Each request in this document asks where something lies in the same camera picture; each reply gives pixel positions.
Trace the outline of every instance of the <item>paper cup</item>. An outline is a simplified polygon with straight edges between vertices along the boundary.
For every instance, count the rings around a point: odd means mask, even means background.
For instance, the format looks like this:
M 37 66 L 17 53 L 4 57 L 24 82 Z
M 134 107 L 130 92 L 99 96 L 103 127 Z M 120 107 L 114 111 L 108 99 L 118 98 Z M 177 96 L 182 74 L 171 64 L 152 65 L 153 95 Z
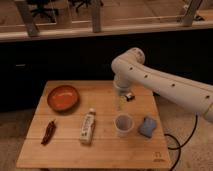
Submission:
M 120 114 L 118 115 L 115 120 L 115 128 L 117 130 L 117 135 L 119 137 L 126 136 L 134 127 L 134 121 L 131 116 L 128 114 Z

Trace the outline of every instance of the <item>blue sponge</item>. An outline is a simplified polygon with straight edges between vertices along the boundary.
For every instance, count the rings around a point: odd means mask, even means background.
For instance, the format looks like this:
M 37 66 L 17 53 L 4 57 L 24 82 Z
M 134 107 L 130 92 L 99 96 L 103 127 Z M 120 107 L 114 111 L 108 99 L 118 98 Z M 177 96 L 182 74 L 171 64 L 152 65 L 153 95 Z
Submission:
M 138 132 L 148 138 L 152 138 L 152 132 L 157 127 L 156 120 L 151 117 L 145 117 L 144 122 L 139 126 Z

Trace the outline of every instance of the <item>cable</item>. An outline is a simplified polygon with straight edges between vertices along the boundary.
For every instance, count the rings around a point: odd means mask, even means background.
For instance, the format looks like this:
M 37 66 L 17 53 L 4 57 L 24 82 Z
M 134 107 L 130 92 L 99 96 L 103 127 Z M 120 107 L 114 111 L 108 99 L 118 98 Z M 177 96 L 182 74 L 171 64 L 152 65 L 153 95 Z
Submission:
M 171 137 L 172 139 L 174 139 L 175 142 L 177 143 L 178 147 L 180 146 L 180 142 L 178 141 L 178 139 L 177 139 L 175 136 L 173 136 L 173 135 L 171 135 L 171 134 L 164 134 L 164 135 L 165 135 L 165 136 L 169 136 L 169 137 Z M 177 159 L 175 160 L 175 163 L 172 165 L 172 167 L 169 169 L 170 171 L 172 171 L 172 170 L 175 168 L 175 166 L 178 164 L 178 162 L 179 162 L 179 160 L 180 160 L 180 156 L 181 156 L 181 148 L 178 148 L 178 156 L 177 156 Z
M 189 135 L 189 137 L 186 139 L 186 141 L 182 145 L 180 145 L 180 142 L 178 141 L 178 139 L 175 136 L 173 136 L 171 134 L 164 134 L 165 136 L 168 136 L 168 137 L 174 139 L 175 142 L 178 145 L 177 147 L 168 147 L 169 150 L 178 150 L 178 157 L 177 157 L 175 163 L 173 164 L 173 166 L 170 168 L 170 171 L 172 171 L 175 168 L 175 166 L 177 165 L 178 161 L 180 160 L 181 148 L 184 147 L 189 142 L 189 140 L 192 138 L 192 136 L 194 135 L 195 130 L 197 128 L 197 123 L 198 123 L 198 116 L 195 115 L 195 123 L 194 123 L 193 130 L 192 130 L 191 134 Z

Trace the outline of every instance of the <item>office chair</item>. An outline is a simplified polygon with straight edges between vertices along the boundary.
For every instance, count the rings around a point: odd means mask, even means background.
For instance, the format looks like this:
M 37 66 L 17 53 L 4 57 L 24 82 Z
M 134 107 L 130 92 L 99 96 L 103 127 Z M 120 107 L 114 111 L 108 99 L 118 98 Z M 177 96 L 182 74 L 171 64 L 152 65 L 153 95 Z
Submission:
M 58 9 L 55 8 L 45 8 L 44 5 L 48 4 L 50 0 L 27 0 L 27 3 L 29 5 L 37 5 L 36 9 L 31 10 L 30 12 L 33 14 L 33 17 L 36 17 L 38 14 L 41 14 L 41 16 L 46 16 L 50 19 L 51 22 L 55 22 L 55 19 L 53 16 L 48 14 L 47 12 L 51 12 L 52 10 L 54 11 L 55 15 L 59 15 Z
M 80 2 L 80 4 L 76 7 L 76 9 L 75 9 L 75 11 L 78 13 L 78 9 L 82 6 L 82 5 L 84 5 L 84 4 L 86 4 L 86 7 L 88 7 L 88 5 L 90 5 L 91 4 L 91 0 L 68 0 L 69 2 L 71 2 L 72 3 L 72 5 L 73 6 L 75 6 L 75 3 L 76 2 Z

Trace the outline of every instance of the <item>white bottle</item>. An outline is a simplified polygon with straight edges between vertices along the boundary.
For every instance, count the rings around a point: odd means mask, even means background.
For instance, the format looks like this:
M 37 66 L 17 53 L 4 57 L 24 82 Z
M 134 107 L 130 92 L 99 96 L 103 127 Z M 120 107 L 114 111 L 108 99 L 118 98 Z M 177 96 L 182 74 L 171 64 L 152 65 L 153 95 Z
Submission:
M 95 128 L 95 110 L 90 108 L 89 113 L 86 114 L 80 133 L 80 142 L 82 144 L 90 144 Z

